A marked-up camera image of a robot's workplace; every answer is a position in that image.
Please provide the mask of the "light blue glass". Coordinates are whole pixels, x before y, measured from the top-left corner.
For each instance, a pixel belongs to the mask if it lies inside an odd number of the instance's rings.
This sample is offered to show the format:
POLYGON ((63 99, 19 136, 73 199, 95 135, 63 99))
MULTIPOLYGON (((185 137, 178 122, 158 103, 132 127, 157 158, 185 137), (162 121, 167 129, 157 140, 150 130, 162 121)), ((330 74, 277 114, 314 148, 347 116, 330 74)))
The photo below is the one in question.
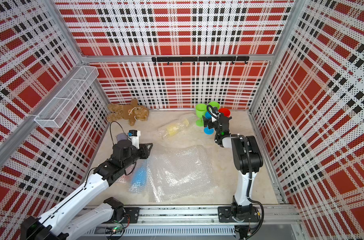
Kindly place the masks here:
POLYGON ((204 133, 207 135, 212 135, 214 133, 214 129, 210 128, 211 123, 213 121, 212 115, 209 112, 206 112, 203 120, 204 120, 204 133))

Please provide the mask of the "red glass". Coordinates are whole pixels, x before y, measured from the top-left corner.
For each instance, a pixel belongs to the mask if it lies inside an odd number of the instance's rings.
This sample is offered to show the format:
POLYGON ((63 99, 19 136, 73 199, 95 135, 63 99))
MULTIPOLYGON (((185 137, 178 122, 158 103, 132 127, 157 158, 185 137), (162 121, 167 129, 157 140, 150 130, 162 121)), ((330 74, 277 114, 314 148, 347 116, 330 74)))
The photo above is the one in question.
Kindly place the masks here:
POLYGON ((231 116, 231 111, 229 109, 221 108, 221 109, 219 109, 219 112, 227 118, 229 118, 231 116))

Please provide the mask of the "green wine glass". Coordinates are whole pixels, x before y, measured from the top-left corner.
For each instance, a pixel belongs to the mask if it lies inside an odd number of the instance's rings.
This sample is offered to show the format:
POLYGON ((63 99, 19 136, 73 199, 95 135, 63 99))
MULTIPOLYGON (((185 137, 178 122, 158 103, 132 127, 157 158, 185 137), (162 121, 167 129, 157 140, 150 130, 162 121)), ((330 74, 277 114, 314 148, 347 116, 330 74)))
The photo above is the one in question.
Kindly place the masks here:
POLYGON ((218 102, 213 101, 213 102, 210 102, 208 105, 212 106, 213 108, 217 108, 217 110, 220 109, 220 104, 218 102))
POLYGON ((203 117, 206 115, 207 112, 207 105, 206 104, 197 104, 196 105, 196 115, 198 117, 198 120, 196 120, 196 125, 198 127, 204 126, 204 120, 203 117))

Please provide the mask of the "pink glass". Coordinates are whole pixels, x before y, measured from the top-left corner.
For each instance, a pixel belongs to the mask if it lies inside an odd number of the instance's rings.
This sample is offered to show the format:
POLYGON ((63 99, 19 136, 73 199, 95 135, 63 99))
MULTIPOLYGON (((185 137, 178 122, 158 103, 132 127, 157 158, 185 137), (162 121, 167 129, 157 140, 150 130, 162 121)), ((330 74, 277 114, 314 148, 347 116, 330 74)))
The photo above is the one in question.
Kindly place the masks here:
POLYGON ((117 180, 117 182, 118 182, 118 183, 124 183, 124 184, 126 184, 126 183, 130 183, 130 182, 132 181, 132 177, 133 177, 133 174, 130 174, 130 175, 123 175, 123 176, 121 176, 121 177, 117 180))

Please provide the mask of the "yellow glass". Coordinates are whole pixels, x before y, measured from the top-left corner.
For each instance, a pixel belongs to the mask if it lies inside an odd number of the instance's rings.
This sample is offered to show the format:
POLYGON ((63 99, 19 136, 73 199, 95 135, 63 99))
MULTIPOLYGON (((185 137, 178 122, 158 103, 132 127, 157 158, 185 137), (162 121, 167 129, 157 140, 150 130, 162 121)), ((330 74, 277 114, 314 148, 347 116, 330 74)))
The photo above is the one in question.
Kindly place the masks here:
POLYGON ((190 128, 195 123, 194 116, 181 117, 157 129, 160 137, 163 139, 177 135, 178 133, 190 128))

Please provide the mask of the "bubble wrap sheet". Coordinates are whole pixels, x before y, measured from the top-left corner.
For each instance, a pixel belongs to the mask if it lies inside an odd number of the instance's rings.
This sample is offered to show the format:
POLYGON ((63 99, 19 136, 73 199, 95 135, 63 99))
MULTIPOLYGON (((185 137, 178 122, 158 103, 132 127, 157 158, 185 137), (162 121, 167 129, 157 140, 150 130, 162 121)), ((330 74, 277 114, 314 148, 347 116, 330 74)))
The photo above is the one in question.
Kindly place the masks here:
POLYGON ((147 162, 150 202, 164 203, 185 197, 211 198, 216 187, 212 161, 204 146, 153 147, 147 162))

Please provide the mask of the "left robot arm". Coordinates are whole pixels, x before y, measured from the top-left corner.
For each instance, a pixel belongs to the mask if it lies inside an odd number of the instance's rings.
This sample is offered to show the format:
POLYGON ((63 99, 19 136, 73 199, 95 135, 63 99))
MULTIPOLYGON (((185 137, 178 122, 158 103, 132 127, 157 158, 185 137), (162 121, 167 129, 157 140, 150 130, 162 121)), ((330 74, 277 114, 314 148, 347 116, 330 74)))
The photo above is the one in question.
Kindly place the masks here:
POLYGON ((109 159, 88 174, 85 182, 41 216, 28 217, 20 227, 22 240, 76 240, 92 228, 107 222, 118 224, 137 222, 138 208, 126 210, 124 204, 110 197, 95 209, 77 217, 77 214, 101 192, 126 174, 129 166, 150 156, 152 143, 140 144, 137 140, 120 140, 113 146, 109 159))

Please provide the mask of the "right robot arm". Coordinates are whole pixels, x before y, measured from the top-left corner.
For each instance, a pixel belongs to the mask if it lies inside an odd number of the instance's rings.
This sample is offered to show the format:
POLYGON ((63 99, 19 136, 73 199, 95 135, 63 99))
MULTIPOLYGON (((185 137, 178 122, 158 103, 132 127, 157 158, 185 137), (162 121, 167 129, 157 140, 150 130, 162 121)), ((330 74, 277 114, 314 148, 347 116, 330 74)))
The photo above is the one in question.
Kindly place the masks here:
POLYGON ((215 131, 215 143, 222 148, 232 150, 233 162, 238 171, 237 189, 233 196, 228 215, 221 209, 220 221, 261 223, 262 213, 258 208, 262 204, 252 199, 252 189, 257 173, 263 166, 263 158, 254 136, 230 133, 231 116, 221 112, 217 107, 207 106, 209 119, 203 117, 204 127, 215 131))

